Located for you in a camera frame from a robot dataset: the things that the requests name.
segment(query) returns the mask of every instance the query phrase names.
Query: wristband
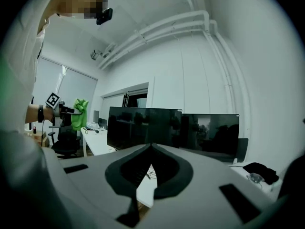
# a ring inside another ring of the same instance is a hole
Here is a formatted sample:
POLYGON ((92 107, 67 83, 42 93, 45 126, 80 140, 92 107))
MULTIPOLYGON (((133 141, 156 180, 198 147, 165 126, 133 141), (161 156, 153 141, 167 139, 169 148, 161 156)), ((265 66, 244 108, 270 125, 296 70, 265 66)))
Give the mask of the wristband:
POLYGON ((42 123, 43 120, 44 120, 43 106, 42 106, 42 105, 39 105, 39 108, 38 108, 38 122, 39 122, 39 123, 42 123))

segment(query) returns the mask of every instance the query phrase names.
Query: computer monitor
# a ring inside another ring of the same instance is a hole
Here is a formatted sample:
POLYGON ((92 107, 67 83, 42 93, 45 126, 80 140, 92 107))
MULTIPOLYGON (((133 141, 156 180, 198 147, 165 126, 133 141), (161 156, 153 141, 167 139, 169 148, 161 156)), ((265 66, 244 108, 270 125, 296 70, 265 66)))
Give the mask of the computer monitor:
POLYGON ((99 118, 99 127, 103 127, 105 130, 107 130, 107 120, 99 118))
POLYGON ((238 114, 183 114, 180 148, 232 162, 238 148, 238 114))
POLYGON ((110 107, 107 144, 117 149, 148 143, 179 147, 181 114, 177 109, 110 107))

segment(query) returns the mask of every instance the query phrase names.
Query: hand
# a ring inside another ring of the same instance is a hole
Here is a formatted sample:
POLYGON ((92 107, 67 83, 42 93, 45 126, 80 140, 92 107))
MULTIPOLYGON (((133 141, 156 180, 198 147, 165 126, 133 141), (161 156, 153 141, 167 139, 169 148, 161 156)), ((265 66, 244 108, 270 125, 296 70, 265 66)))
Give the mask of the hand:
POLYGON ((48 120, 50 122, 53 122, 53 109, 47 106, 43 107, 43 115, 44 115, 44 119, 48 120))

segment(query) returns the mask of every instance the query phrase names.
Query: white table surface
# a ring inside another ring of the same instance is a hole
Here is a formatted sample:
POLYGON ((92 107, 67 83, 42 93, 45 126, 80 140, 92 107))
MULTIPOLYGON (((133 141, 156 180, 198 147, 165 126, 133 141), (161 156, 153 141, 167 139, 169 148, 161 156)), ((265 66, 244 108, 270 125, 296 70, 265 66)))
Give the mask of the white table surface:
MULTIPOLYGON (((99 133, 96 133, 95 131, 88 131, 88 134, 86 134, 85 130, 81 129, 81 133, 83 136, 84 156, 87 156, 86 144, 89 146, 90 150, 95 156, 115 152, 115 149, 113 147, 107 145, 106 130, 99 129, 99 133)), ((248 165, 250 163, 251 162, 237 163, 234 166, 241 166, 241 167, 231 167, 231 169, 234 170, 239 175, 241 175, 243 178, 248 180, 247 175, 249 173, 245 171, 242 168, 242 166, 248 165)), ((150 174, 150 172, 152 171, 153 171, 153 167, 151 166, 149 168, 148 174, 150 174)), ((151 208, 153 206, 154 190, 157 188, 158 185, 157 185, 157 177, 152 174, 150 175, 150 177, 151 179, 145 176, 143 181, 139 185, 137 189, 137 200, 140 203, 144 204, 145 206, 151 208)), ((249 182, 252 183, 253 186, 257 186, 259 189, 261 189, 273 201, 276 201, 283 181, 279 179, 277 182, 273 183, 272 185, 268 185, 267 183, 262 182, 261 183, 262 186, 260 184, 255 184, 252 181, 249 182)))
MULTIPOLYGON (((230 168, 232 170, 234 170, 236 173, 238 173, 239 175, 241 175, 243 178, 248 179, 247 175, 249 175, 249 172, 247 172, 243 167, 253 163, 253 162, 242 162, 242 163, 237 163, 232 165, 230 168)), ((281 190, 281 186, 282 186, 282 179, 278 179, 278 181, 274 182, 272 185, 268 185, 265 182, 261 182, 260 184, 256 184, 253 181, 249 182, 251 184, 253 184, 253 186, 258 187, 259 189, 261 189, 272 201, 276 201, 278 198, 278 195, 280 193, 281 190)))
MULTIPOLYGON (((106 130, 99 129, 99 133, 96 133, 95 131, 88 131, 88 134, 86 134, 85 130, 81 129, 81 133, 83 137, 84 157, 87 156, 86 144, 89 146, 94 156, 115 152, 113 147, 107 145, 106 130)), ((153 171, 152 166, 150 167, 148 174, 150 174, 151 171, 153 171)), ((151 179, 145 176, 137 189, 137 200, 145 206, 151 208, 153 206, 154 190, 157 188, 157 186, 156 176, 151 174, 151 179)))

